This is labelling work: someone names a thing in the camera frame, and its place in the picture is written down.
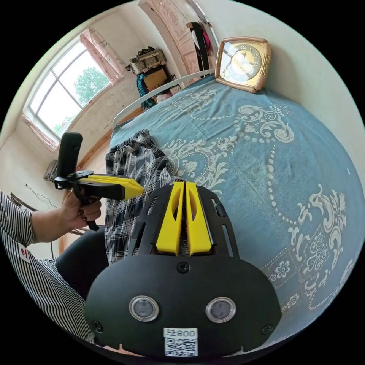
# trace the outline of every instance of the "white wall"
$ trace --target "white wall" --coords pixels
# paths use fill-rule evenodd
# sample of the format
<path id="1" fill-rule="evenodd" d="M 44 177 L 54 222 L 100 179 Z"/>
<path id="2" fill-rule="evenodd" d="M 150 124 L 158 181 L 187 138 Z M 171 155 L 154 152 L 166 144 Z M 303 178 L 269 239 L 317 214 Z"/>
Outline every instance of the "white wall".
<path id="1" fill-rule="evenodd" d="M 141 37 L 144 44 L 143 48 L 148 46 L 160 48 L 166 57 L 167 71 L 170 75 L 175 74 L 177 78 L 180 78 L 180 74 L 165 41 L 147 14 L 138 6 L 138 3 L 138 0 L 134 0 L 123 4 L 121 6 L 121 13 L 126 21 L 129 22 L 130 27 Z"/>
<path id="2" fill-rule="evenodd" d="M 10 196 L 13 193 L 37 210 L 53 209 L 49 201 L 36 196 L 25 187 L 27 184 L 37 194 L 49 198 L 55 206 L 62 204 L 63 192 L 43 179 L 47 166 L 39 159 L 37 151 L 29 149 L 18 133 L 12 133 L 0 149 L 0 189 Z M 58 256 L 58 241 L 53 242 L 54 256 Z M 40 259 L 51 258 L 49 243 L 32 244 L 31 253 Z"/>
<path id="3" fill-rule="evenodd" d="M 78 34 L 80 34 L 86 27 L 97 21 L 98 19 L 103 18 L 114 10 L 107 10 L 101 14 L 94 16 L 89 19 L 87 22 L 80 24 L 78 27 L 67 33 L 64 37 L 62 37 L 52 48 L 48 50 L 48 52 L 37 62 L 37 64 L 30 71 L 28 76 L 23 81 L 20 86 L 18 92 L 16 93 L 10 107 L 8 113 L 6 114 L 3 127 L 0 133 L 0 148 L 4 145 L 6 139 L 9 135 L 15 130 L 16 124 L 21 113 L 21 110 L 28 98 L 29 92 L 36 83 L 36 81 L 41 77 L 44 68 L 47 64 L 52 60 L 53 57 L 57 55 L 57 53 L 72 39 L 74 39 Z"/>
<path id="4" fill-rule="evenodd" d="M 128 65 L 129 60 L 144 47 L 141 38 L 132 27 L 125 21 L 120 7 L 116 7 L 103 16 L 92 18 L 72 32 L 63 37 L 51 50 L 43 56 L 34 69 L 29 73 L 16 94 L 8 114 L 6 116 L 4 127 L 1 131 L 2 144 L 7 137 L 16 132 L 24 141 L 25 145 L 35 150 L 43 164 L 48 165 L 51 160 L 56 159 L 58 151 L 50 153 L 40 142 L 39 138 L 23 122 L 19 122 L 19 116 L 22 108 L 28 99 L 29 93 L 35 83 L 44 73 L 44 68 L 53 57 L 65 47 L 72 39 L 80 34 L 87 26 L 93 26 L 97 32 L 111 45 L 121 60 Z M 80 151 L 79 160 L 98 142 L 98 140 L 107 132 L 107 128 L 113 121 L 114 116 L 120 112 L 126 105 L 139 98 L 136 87 L 136 78 L 132 73 L 111 87 L 102 95 L 89 109 L 80 117 L 72 131 L 82 133 L 83 145 Z"/>
<path id="5" fill-rule="evenodd" d="M 350 155 L 365 193 L 362 119 L 346 85 L 326 58 L 294 29 L 258 9 L 231 0 L 195 1 L 218 41 L 246 35 L 270 42 L 273 57 L 266 87 L 296 101 L 331 130 Z"/>

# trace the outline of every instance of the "gold clock frame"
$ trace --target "gold clock frame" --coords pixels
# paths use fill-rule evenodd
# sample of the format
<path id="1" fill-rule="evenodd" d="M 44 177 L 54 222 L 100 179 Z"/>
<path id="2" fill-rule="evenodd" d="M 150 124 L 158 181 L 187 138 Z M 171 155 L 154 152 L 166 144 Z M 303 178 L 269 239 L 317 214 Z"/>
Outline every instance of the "gold clock frame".
<path id="1" fill-rule="evenodd" d="M 260 53 L 261 55 L 260 69 L 251 80 L 248 80 L 246 82 L 246 85 L 239 85 L 231 81 L 227 81 L 221 78 L 220 76 L 223 48 L 227 42 L 258 43 L 263 45 L 263 54 Z M 227 85 L 235 89 L 244 90 L 255 94 L 257 91 L 263 88 L 266 82 L 267 72 L 270 66 L 270 62 L 271 62 L 271 47 L 266 39 L 256 38 L 256 37 L 246 37 L 246 36 L 225 38 L 221 41 L 219 45 L 214 77 L 216 78 L 217 82 L 223 85 Z"/>

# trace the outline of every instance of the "screw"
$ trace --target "screw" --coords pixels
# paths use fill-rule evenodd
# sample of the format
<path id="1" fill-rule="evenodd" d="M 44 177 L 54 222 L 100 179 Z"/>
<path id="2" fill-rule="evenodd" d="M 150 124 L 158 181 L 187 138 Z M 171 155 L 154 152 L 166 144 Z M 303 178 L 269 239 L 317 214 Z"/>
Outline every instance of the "screw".
<path id="1" fill-rule="evenodd" d="M 98 321 L 93 321 L 92 327 L 94 328 L 94 330 L 96 332 L 102 332 L 103 331 L 103 326 Z"/>
<path id="2" fill-rule="evenodd" d="M 187 262 L 180 262 L 178 264 L 177 269 L 178 269 L 179 273 L 186 274 L 187 272 L 189 272 L 190 267 L 189 267 L 189 264 Z"/>
<path id="3" fill-rule="evenodd" d="M 262 327 L 261 334 L 267 335 L 274 329 L 274 326 L 272 324 L 267 324 L 266 326 Z"/>

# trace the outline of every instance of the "pink door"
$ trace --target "pink door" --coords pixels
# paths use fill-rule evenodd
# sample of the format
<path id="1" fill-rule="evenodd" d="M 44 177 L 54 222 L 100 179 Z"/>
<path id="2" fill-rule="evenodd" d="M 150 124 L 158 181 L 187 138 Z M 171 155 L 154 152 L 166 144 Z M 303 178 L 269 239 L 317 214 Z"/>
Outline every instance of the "pink door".
<path id="1" fill-rule="evenodd" d="M 140 0 L 139 7 L 148 15 L 169 48 L 180 76 L 199 71 L 195 44 L 189 22 L 199 22 L 199 16 L 186 0 Z M 213 69 L 216 55 L 209 55 L 209 68 Z"/>

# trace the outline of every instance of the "white metal headboard rail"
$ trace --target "white metal headboard rail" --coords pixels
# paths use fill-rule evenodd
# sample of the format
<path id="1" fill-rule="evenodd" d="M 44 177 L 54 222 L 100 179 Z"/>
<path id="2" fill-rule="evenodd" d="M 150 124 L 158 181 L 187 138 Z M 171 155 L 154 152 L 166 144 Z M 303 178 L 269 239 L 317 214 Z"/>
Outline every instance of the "white metal headboard rail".
<path id="1" fill-rule="evenodd" d="M 190 75 L 183 76 L 183 77 L 181 77 L 181 78 L 179 78 L 177 80 L 173 80 L 170 83 L 167 83 L 165 85 L 162 85 L 162 86 L 158 87 L 157 89 L 149 92 L 145 96 L 142 96 L 141 98 L 137 99 L 132 104 L 130 104 L 127 107 L 125 107 L 122 111 L 120 111 L 115 116 L 115 118 L 113 120 L 113 129 L 116 127 L 116 125 L 118 124 L 118 122 L 120 120 L 122 120 L 126 115 L 130 114 L 133 110 L 136 110 L 147 99 L 152 98 L 153 96 L 156 96 L 160 92 L 165 91 L 165 90 L 167 90 L 167 89 L 169 89 L 169 88 L 171 88 L 173 86 L 176 86 L 178 84 L 184 83 L 184 82 L 189 81 L 191 79 L 194 79 L 196 77 L 211 75 L 212 73 L 214 73 L 214 70 L 205 70 L 205 71 L 195 72 L 195 73 L 192 73 Z"/>

